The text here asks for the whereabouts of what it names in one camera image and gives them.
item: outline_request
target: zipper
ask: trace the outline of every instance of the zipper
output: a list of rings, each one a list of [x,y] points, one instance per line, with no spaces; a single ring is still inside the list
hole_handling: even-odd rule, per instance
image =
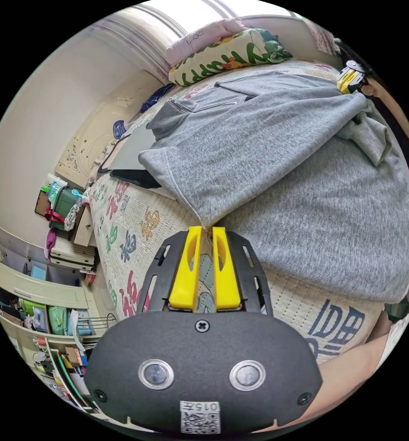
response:
[[[198,110],[191,110],[191,109],[187,108],[186,106],[183,106],[182,104],[180,104],[178,101],[174,100],[173,98],[169,98],[169,100],[177,109],[179,109],[180,111],[182,111],[184,113],[198,113],[198,112],[202,112],[203,110],[209,110],[209,109],[213,109],[216,107],[222,107],[222,106],[234,106],[235,104],[239,103],[239,101],[221,102],[221,103],[217,103],[217,104],[209,104],[208,106],[202,107]]]

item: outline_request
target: floor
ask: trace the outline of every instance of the floor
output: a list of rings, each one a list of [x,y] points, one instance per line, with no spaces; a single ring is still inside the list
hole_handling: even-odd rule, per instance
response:
[[[103,274],[102,265],[99,263],[95,272],[95,279],[91,288],[95,305],[100,317],[107,317],[108,314],[114,314],[118,319],[116,308],[109,294],[108,286]]]

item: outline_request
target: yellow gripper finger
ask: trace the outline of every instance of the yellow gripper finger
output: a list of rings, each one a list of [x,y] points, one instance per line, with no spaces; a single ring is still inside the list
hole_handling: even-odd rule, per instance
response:
[[[196,312],[200,274],[201,226],[192,226],[186,237],[174,285],[169,296],[172,308]]]
[[[224,227],[213,228],[213,277],[215,312],[237,309],[241,296]]]
[[[350,93],[348,90],[349,84],[359,75],[359,72],[349,70],[340,80],[337,82],[337,87],[342,94]]]

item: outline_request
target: patterned pillow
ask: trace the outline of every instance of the patterned pillow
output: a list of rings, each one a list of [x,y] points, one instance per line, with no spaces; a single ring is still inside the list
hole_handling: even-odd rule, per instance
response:
[[[190,86],[227,70],[278,64],[290,58],[291,53],[282,47],[276,35],[265,29],[248,29],[187,57],[170,70],[169,80],[178,86]]]

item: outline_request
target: pink bag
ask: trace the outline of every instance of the pink bag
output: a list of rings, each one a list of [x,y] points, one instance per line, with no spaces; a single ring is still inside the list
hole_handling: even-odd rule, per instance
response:
[[[225,18],[218,22],[209,23],[205,27],[187,34],[168,47],[166,49],[166,59],[171,67],[176,66],[200,49],[246,29],[250,28],[240,18]]]
[[[47,240],[45,242],[44,255],[47,260],[50,260],[51,249],[56,244],[56,229],[51,228],[47,234]]]

